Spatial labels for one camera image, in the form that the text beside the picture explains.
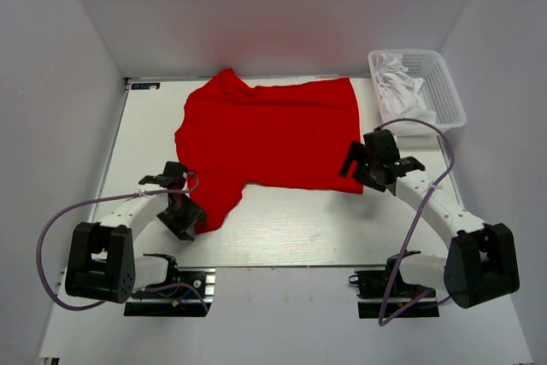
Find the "wall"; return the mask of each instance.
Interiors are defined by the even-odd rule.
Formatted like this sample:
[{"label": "wall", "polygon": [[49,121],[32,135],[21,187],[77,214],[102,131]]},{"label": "wall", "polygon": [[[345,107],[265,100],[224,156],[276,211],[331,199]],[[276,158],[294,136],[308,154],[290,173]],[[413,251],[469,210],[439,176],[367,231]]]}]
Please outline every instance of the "wall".
[{"label": "wall", "polygon": [[126,77],[358,74],[370,50],[438,50],[466,0],[83,0]]},{"label": "wall", "polygon": [[466,205],[514,230],[513,296],[534,363],[547,363],[547,0],[469,0],[442,53],[468,115],[456,177]]},{"label": "wall", "polygon": [[[35,363],[49,315],[34,260],[40,228],[95,193],[123,80],[80,0],[0,0],[0,291],[3,363]],[[70,215],[44,263],[55,284]]]}]

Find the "red cloth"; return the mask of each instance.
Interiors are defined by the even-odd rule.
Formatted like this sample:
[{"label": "red cloth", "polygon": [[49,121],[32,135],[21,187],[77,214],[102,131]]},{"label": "red cloth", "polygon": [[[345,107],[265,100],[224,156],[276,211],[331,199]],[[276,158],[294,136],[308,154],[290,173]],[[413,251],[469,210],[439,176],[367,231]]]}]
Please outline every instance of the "red cloth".
[{"label": "red cloth", "polygon": [[175,133],[180,162],[200,179],[191,198],[207,212],[196,233],[219,228],[247,183],[362,193],[338,177],[359,140],[349,79],[248,87],[231,69],[217,74],[188,97]]}]

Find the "purple cable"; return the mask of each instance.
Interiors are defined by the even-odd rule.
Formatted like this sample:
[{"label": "purple cable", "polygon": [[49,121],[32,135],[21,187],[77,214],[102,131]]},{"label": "purple cable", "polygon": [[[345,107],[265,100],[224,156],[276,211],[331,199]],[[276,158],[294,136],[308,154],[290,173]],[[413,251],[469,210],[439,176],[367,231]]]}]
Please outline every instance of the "purple cable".
[{"label": "purple cable", "polygon": [[178,284],[167,284],[166,286],[153,286],[153,287],[147,286],[146,288],[144,288],[144,290],[148,292],[159,292],[159,291],[168,290],[169,288],[178,288],[180,286],[183,288],[186,288],[189,291],[192,291],[194,295],[197,297],[197,299],[199,299],[199,302],[202,303],[203,309],[205,309],[205,314],[209,312],[209,307],[207,306],[205,301],[203,301],[203,297],[199,295],[199,292],[197,292],[196,288],[194,288],[193,286],[189,286],[188,284],[185,284],[184,282],[179,282]]},{"label": "purple cable", "polygon": [[[386,123],[382,124],[379,128],[383,128],[385,126],[389,126],[390,124],[398,123],[400,121],[411,121],[411,122],[414,122],[414,123],[420,123],[420,124],[422,124],[426,127],[431,128],[435,132],[437,132],[437,134],[443,139],[443,141],[445,143],[446,151],[448,151],[448,155],[450,157],[450,163],[449,163],[448,167],[446,168],[446,170],[444,171],[444,173],[439,175],[439,177],[435,181],[433,181],[432,186],[429,188],[429,190],[427,190],[426,195],[421,200],[420,206],[416,210],[416,214],[415,214],[414,219],[412,220],[412,224],[410,224],[409,231],[407,232],[407,236],[405,237],[405,239],[403,241],[403,245],[401,246],[401,250],[399,251],[399,254],[397,255],[395,265],[393,266],[393,270],[391,271],[390,278],[387,281],[387,287],[385,288],[385,291],[384,291],[384,297],[382,298],[382,304],[381,304],[380,309],[379,309],[379,318],[378,318],[378,324],[381,327],[384,327],[387,324],[389,324],[393,319],[397,318],[400,314],[402,314],[404,311],[406,311],[407,309],[412,307],[414,304],[416,304],[418,301],[420,301],[423,297],[426,297],[427,294],[429,294],[432,291],[431,289],[423,291],[418,297],[414,298],[409,303],[406,303],[400,309],[398,309],[393,314],[391,314],[389,317],[384,319],[385,309],[387,307],[387,302],[388,302],[390,294],[391,294],[391,288],[393,287],[393,284],[395,283],[395,278],[397,277],[399,267],[401,267],[401,261],[403,260],[404,253],[406,252],[407,248],[409,247],[409,243],[410,243],[410,239],[412,238],[412,234],[414,234],[416,226],[418,225],[418,221],[420,221],[421,214],[423,213],[424,208],[426,207],[427,201],[429,200],[429,198],[431,197],[431,195],[435,191],[435,186],[437,186],[438,183],[440,183],[444,179],[444,177],[446,177],[450,173],[450,171],[452,171],[452,168],[454,168],[454,160],[455,160],[454,159],[454,151],[452,150],[452,146],[450,145],[450,143],[449,143],[448,139],[446,138],[446,136],[444,136],[443,132],[441,132],[437,127],[435,127],[433,124],[429,124],[426,121],[417,120],[417,119],[410,119],[410,118],[395,119],[395,120],[387,121]],[[450,299],[450,297],[445,298],[440,303],[438,303],[438,305],[440,305],[441,303],[445,303],[446,301],[448,301],[448,299]]]},{"label": "purple cable", "polygon": [[189,190],[153,190],[153,191],[143,191],[142,193],[134,192],[131,194],[122,194],[120,196],[95,198],[93,200],[80,201],[79,203],[69,205],[65,209],[62,209],[57,214],[53,215],[50,218],[50,220],[45,224],[44,228],[42,229],[42,232],[40,233],[40,236],[38,237],[38,243],[36,244],[36,267],[38,269],[38,276],[40,277],[40,281],[42,282],[42,286],[44,287],[45,292],[48,294],[51,300],[57,305],[59,305],[61,308],[67,309],[69,311],[85,311],[87,309],[95,308],[101,305],[102,303],[104,303],[104,301],[99,301],[97,303],[91,303],[89,305],[83,305],[80,307],[64,303],[51,289],[50,284],[48,283],[48,280],[45,278],[44,263],[42,262],[42,248],[44,247],[45,235],[48,233],[48,231],[50,230],[51,226],[53,226],[55,221],[59,219],[59,217],[61,217],[62,215],[65,215],[68,211],[72,211],[73,209],[77,209],[79,207],[84,207],[86,205],[91,205],[91,204],[105,203],[108,201],[125,200],[129,198],[141,197],[143,195],[153,196],[156,194],[188,194],[194,191],[199,185],[199,179],[197,178],[197,175],[195,174],[193,175],[194,177],[196,177],[196,184]]}]

